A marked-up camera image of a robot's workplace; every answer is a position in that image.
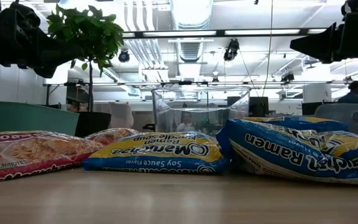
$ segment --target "blue noodle package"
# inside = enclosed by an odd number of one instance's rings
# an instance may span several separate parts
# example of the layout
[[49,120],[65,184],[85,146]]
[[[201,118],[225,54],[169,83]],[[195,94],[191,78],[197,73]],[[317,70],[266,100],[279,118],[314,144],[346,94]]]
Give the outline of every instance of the blue noodle package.
[[203,133],[141,133],[118,140],[92,154],[86,170],[131,172],[217,173],[229,161],[215,138]]
[[315,130],[318,133],[326,131],[347,131],[348,125],[339,121],[323,118],[283,116],[278,118],[244,118],[248,121],[275,124],[297,130]]
[[253,174],[358,184],[358,135],[317,133],[247,120],[227,120],[217,134],[224,156]]

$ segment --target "green chair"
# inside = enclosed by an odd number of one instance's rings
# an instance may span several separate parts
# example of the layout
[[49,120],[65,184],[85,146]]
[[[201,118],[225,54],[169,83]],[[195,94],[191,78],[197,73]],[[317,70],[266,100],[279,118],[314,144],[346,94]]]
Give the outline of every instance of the green chair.
[[0,132],[55,131],[74,136],[79,114],[31,105],[0,102]]

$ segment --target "top ramen package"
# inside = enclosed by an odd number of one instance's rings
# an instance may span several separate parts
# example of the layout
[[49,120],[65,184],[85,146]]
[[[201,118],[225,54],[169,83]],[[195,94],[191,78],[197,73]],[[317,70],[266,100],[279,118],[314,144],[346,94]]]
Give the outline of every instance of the top ramen package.
[[347,131],[348,125],[339,121],[323,118],[302,116],[283,116],[279,118],[244,118],[248,121],[275,124],[297,130],[315,130],[318,133],[325,131]]
[[0,133],[0,181],[78,166],[102,147],[48,131]]
[[358,184],[358,135],[317,133],[246,120],[227,120],[217,139],[254,174]]
[[86,170],[175,173],[223,172],[227,165],[216,140],[197,132],[136,134],[82,163]]
[[138,131],[129,128],[112,128],[100,131],[98,133],[90,134],[86,137],[86,139],[94,140],[107,146],[124,137],[133,136],[134,134],[138,133]]

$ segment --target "person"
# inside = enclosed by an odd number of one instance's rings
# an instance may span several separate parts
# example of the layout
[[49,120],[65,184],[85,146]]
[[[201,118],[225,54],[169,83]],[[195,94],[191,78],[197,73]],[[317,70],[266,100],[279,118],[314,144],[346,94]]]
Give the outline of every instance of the person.
[[195,131],[196,129],[193,127],[191,123],[191,114],[189,112],[181,113],[181,123],[179,124],[177,131]]
[[351,91],[348,94],[342,96],[338,100],[338,103],[358,103],[358,81],[352,82],[348,89]]

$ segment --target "clear plastic container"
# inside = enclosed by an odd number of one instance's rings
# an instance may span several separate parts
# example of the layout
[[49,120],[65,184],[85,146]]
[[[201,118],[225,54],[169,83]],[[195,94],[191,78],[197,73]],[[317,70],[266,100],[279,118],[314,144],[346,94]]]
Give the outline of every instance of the clear plastic container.
[[156,132],[199,131],[210,136],[227,119],[248,116],[248,87],[183,85],[152,91]]

